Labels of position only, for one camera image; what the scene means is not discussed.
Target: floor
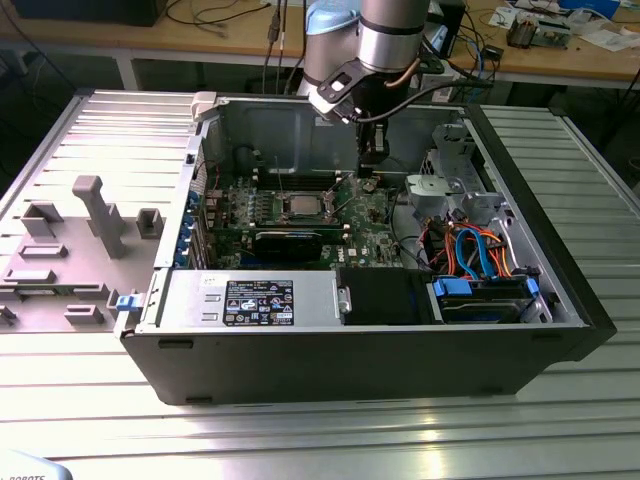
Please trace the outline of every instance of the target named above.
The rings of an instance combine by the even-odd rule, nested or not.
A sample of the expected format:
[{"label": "floor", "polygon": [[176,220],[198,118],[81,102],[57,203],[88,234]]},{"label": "floor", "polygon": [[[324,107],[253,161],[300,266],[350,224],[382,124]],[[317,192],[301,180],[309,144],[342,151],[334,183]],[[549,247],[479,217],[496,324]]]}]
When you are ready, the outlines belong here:
[{"label": "floor", "polygon": [[[52,56],[78,88],[121,88],[115,62],[107,58]],[[20,171],[72,92],[41,57],[27,58],[29,74],[24,78],[2,75],[0,66],[0,191],[4,192]],[[204,65],[200,73],[195,64],[138,60],[136,68],[145,90],[256,92],[261,68],[244,65]],[[477,101],[504,104],[511,85],[500,83]],[[526,103],[526,96],[520,95]],[[592,141],[616,108],[616,92],[595,88],[568,88],[556,93],[550,106],[562,108]],[[605,158],[631,187],[640,181],[640,171],[629,160],[640,156],[640,112],[636,111],[604,151]]]}]

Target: motherboard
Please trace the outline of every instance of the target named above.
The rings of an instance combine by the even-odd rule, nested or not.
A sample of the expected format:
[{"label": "motherboard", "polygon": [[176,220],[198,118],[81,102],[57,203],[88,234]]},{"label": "motherboard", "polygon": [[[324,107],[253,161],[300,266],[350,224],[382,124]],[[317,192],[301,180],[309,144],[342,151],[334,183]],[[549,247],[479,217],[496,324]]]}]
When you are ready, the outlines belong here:
[{"label": "motherboard", "polygon": [[236,178],[206,193],[209,268],[401,267],[393,194],[378,177],[348,172]]}]

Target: green circuit board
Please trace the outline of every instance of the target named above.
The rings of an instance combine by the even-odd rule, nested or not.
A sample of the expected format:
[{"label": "green circuit board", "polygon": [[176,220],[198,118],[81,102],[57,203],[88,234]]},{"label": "green circuit board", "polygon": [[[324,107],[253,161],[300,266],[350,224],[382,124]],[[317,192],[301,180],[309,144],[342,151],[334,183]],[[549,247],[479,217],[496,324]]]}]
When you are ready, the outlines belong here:
[{"label": "green circuit board", "polygon": [[[326,204],[322,205],[322,192],[257,190],[247,179],[239,179],[235,185],[218,191],[215,202],[209,201],[212,268],[401,267],[388,224],[389,192],[379,188],[376,182],[376,179],[349,177],[331,194],[330,201],[325,199]],[[287,208],[291,209],[289,217],[283,213]],[[322,209],[322,220],[314,216],[316,209]],[[303,264],[274,265],[254,258],[252,246],[257,233],[278,230],[285,224],[291,228],[297,223],[302,225],[298,230],[322,235],[319,259]]]}]

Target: wooden desk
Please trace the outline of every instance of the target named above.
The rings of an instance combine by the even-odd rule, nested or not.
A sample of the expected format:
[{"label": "wooden desk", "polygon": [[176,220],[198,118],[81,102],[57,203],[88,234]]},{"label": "wooden desk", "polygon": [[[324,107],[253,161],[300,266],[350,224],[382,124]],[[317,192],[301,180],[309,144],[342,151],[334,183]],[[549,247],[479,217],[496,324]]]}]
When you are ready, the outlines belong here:
[{"label": "wooden desk", "polygon": [[[470,0],[469,4],[470,16],[485,42],[504,50],[496,77],[499,80],[601,86],[603,81],[628,83],[640,67],[640,48],[609,52],[579,37],[571,38],[566,50],[546,47],[525,50],[509,47],[507,30],[488,25],[491,11],[504,3],[499,0]],[[614,20],[637,22],[640,21],[640,14],[619,9]],[[464,24],[469,26],[469,20],[465,18]],[[473,35],[468,30],[465,30],[465,33]],[[473,57],[469,55],[465,42],[460,40],[456,42],[451,60],[463,68],[473,66]]]},{"label": "wooden desk", "polygon": [[[194,0],[196,9],[224,5],[226,0]],[[499,0],[469,0],[476,28],[487,40],[504,49],[498,80],[548,83],[557,85],[626,88],[640,65],[640,49],[608,52],[580,38],[571,39],[567,50],[532,48],[520,50],[506,45],[506,30],[483,24]],[[258,0],[241,0],[235,6],[210,12],[215,19],[256,8]],[[80,55],[108,56],[116,60],[124,87],[139,89],[133,59],[182,60],[205,63],[241,63],[260,65],[266,53],[266,34],[274,7],[227,22],[227,38],[181,25],[163,16],[154,27],[23,20],[14,14],[20,27],[40,48]],[[191,20],[189,1],[178,4],[172,14]],[[621,9],[617,21],[640,21],[640,14]],[[0,49],[29,49],[0,14]],[[295,63],[302,50],[302,9],[290,7],[283,65]],[[452,60],[465,68],[473,65],[463,42],[457,42]]]},{"label": "wooden desk", "polygon": [[[220,6],[228,0],[194,0],[196,10]],[[240,0],[231,8],[208,12],[207,20],[228,17],[260,6],[259,0]],[[166,16],[153,27],[117,24],[68,22],[60,20],[25,20],[10,6],[16,23],[45,51],[78,55],[107,56],[116,60],[124,87],[139,90],[131,61],[155,59],[203,63],[240,63],[260,65],[267,50],[267,29],[275,7],[247,14],[225,22],[226,38],[182,25]],[[189,0],[176,5],[174,17],[192,21]],[[0,50],[31,49],[0,11]],[[302,52],[302,8],[290,7],[283,65],[292,66]],[[277,58],[278,50],[274,48]]]}]

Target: warning label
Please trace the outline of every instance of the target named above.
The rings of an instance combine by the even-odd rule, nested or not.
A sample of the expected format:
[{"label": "warning label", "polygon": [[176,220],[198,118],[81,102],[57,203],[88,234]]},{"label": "warning label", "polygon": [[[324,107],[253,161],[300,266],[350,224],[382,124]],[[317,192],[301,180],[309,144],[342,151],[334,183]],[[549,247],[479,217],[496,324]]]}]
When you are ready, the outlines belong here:
[{"label": "warning label", "polygon": [[293,282],[228,281],[224,323],[230,327],[293,325]]}]

